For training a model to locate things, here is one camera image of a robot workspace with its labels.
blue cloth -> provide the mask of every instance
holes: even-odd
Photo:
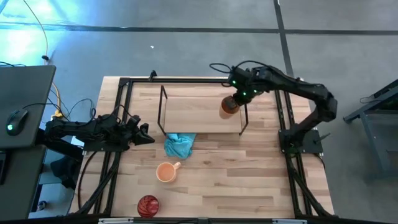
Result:
[[[187,159],[192,154],[193,141],[196,134],[167,134],[164,142],[164,150],[168,156],[178,156],[181,159]]]

black computer mouse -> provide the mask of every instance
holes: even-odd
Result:
[[[8,135],[16,136],[21,133],[25,126],[27,114],[28,112],[25,109],[15,110],[11,113],[6,124]]]

orange cup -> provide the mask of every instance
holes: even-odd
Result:
[[[173,182],[177,177],[177,169],[180,168],[181,163],[171,164],[169,162],[164,162],[157,166],[156,177],[165,183]]]

wooden table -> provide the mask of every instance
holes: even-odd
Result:
[[[104,77],[97,114],[112,112],[119,78]],[[164,85],[169,97],[220,97],[236,91],[219,84]],[[125,95],[124,92],[121,102],[124,102]],[[112,216],[138,217],[139,199],[150,194],[160,200],[157,217],[294,217],[286,163],[277,138],[280,127],[273,92],[256,97],[248,105],[249,125],[242,136],[198,134],[193,153],[185,161],[165,155],[165,136],[157,125],[159,95],[158,83],[135,83],[133,86],[129,112],[138,114],[142,118],[141,123],[149,123],[149,134],[156,142],[132,146],[123,152]],[[295,120],[300,122],[310,113],[308,100],[295,95],[291,95],[291,99]],[[83,203],[98,185],[103,157],[104,153],[97,153],[88,165],[81,185]],[[182,166],[175,182],[158,181],[155,175],[157,165],[177,161]],[[304,154],[303,164],[309,189],[324,208],[333,213],[325,171],[319,158]],[[108,190],[105,189],[101,211],[107,195]],[[302,194],[299,192],[298,195],[300,208],[304,211]],[[75,197],[70,211],[76,210]]]

gray floor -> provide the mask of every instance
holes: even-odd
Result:
[[[37,0],[28,1],[43,24],[277,29],[273,0]],[[398,30],[398,1],[279,0],[286,29]],[[11,0],[0,14],[0,60],[38,65],[44,38],[36,27],[22,30],[15,23],[35,23],[22,1]],[[220,76],[211,62],[229,65],[259,60],[285,71],[279,34],[214,32],[87,32],[47,31],[55,83],[70,108],[82,98],[96,101],[103,76]],[[359,99],[398,76],[396,35],[288,34],[296,77],[325,84],[338,100],[338,118],[319,125],[331,133],[323,141],[326,174],[337,215],[344,218],[398,222],[398,181],[365,182],[376,172],[358,121],[342,117],[361,106]],[[77,106],[72,119],[89,118],[89,103]],[[43,121],[54,109],[46,107]],[[59,195],[65,193],[60,189]],[[58,197],[67,212],[70,197]]]

